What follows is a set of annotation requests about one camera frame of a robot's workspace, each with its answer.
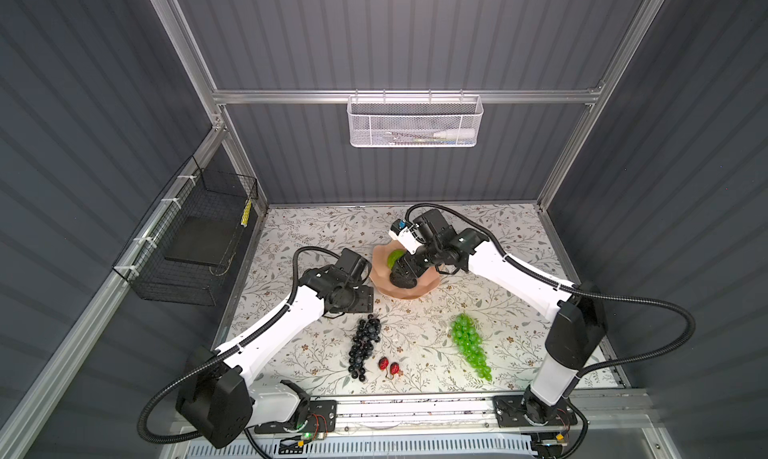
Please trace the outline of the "red cherry pair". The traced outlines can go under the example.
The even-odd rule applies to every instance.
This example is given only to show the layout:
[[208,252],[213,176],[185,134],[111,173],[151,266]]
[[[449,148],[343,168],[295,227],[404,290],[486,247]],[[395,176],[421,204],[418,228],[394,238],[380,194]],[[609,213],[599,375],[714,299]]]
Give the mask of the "red cherry pair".
[[381,357],[377,366],[388,379],[394,379],[401,373],[400,364],[397,361],[390,361],[387,357]]

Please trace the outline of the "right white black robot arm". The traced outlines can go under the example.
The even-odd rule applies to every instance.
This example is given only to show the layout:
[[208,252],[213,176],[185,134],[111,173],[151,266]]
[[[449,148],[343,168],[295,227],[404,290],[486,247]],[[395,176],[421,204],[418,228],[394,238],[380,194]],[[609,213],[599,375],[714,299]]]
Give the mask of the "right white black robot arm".
[[577,286],[507,253],[486,227],[446,206],[425,203],[427,211],[395,220],[389,236],[406,250],[395,261],[390,281],[412,289],[430,268],[472,273],[526,302],[550,322],[546,357],[525,389],[520,409],[533,425],[548,424],[580,381],[580,371],[606,334],[604,308]]

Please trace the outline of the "dark avocado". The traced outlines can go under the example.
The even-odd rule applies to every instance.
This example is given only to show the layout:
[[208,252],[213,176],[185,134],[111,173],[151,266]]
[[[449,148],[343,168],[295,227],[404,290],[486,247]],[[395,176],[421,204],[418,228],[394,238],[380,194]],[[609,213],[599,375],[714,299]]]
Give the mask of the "dark avocado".
[[409,270],[393,268],[390,276],[393,286],[401,289],[413,289],[418,284],[418,278]]

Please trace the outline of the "green grape bunch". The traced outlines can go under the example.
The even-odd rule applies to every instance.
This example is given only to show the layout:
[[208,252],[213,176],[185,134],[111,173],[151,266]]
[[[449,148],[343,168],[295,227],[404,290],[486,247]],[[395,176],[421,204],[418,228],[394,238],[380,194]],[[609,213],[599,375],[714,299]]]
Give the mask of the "green grape bunch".
[[476,374],[482,380],[491,381],[491,368],[475,321],[465,313],[457,315],[451,323],[451,338]]

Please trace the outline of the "pink faceted fruit bowl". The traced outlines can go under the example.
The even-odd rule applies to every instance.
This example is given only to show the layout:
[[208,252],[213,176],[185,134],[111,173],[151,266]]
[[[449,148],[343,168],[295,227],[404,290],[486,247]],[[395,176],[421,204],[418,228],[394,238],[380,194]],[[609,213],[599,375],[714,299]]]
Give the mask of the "pink faceted fruit bowl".
[[387,264],[387,259],[396,250],[404,250],[404,247],[398,241],[376,245],[373,248],[371,260],[373,269],[370,273],[370,279],[378,292],[395,299],[413,300],[427,295],[439,286],[441,276],[434,267],[428,269],[418,279],[417,285],[414,288],[407,289],[395,286],[390,281],[391,268]]

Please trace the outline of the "bright green round fruit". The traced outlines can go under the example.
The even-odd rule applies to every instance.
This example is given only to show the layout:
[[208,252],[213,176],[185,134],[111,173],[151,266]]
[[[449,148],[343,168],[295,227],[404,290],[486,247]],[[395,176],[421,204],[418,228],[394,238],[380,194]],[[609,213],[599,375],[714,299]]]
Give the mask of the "bright green round fruit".
[[392,270],[396,262],[406,254],[406,250],[395,249],[387,256],[387,267]]

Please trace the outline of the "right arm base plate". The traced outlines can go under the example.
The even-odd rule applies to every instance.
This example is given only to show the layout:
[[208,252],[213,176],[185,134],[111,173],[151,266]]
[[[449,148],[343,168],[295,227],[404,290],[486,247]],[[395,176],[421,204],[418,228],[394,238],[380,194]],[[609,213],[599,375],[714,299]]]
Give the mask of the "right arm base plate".
[[561,398],[555,405],[548,405],[534,395],[506,394],[492,398],[499,427],[564,426],[577,425],[579,419],[570,402]]

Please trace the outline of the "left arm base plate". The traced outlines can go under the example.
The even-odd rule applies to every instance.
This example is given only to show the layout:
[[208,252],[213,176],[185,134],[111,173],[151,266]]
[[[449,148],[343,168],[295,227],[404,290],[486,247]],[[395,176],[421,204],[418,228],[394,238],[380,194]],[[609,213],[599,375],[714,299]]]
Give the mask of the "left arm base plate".
[[338,403],[333,400],[310,400],[300,404],[286,422],[268,422],[252,428],[256,434],[304,434],[335,431]]

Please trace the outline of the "dark purple grape bunch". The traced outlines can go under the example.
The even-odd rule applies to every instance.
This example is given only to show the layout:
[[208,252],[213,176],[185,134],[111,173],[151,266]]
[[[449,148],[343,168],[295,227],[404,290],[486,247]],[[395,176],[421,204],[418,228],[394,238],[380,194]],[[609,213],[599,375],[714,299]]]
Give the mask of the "dark purple grape bunch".
[[348,353],[348,372],[352,379],[360,382],[367,380],[365,362],[373,355],[374,346],[381,340],[381,320],[374,314],[368,314],[357,322]]

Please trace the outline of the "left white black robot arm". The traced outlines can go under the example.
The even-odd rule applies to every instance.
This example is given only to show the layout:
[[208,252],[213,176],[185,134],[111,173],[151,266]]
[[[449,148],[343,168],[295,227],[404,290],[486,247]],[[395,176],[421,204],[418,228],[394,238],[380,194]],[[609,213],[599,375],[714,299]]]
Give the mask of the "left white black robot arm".
[[372,311],[373,288],[365,284],[371,263],[348,248],[334,257],[335,263],[305,272],[299,271],[294,257],[294,281],[284,301],[235,338],[212,351],[200,348],[187,359],[189,373],[235,350],[221,364],[185,381],[176,398],[177,412],[214,447],[229,445],[253,426],[297,429],[307,421],[309,394],[290,380],[264,382],[261,373],[284,346],[324,314]]

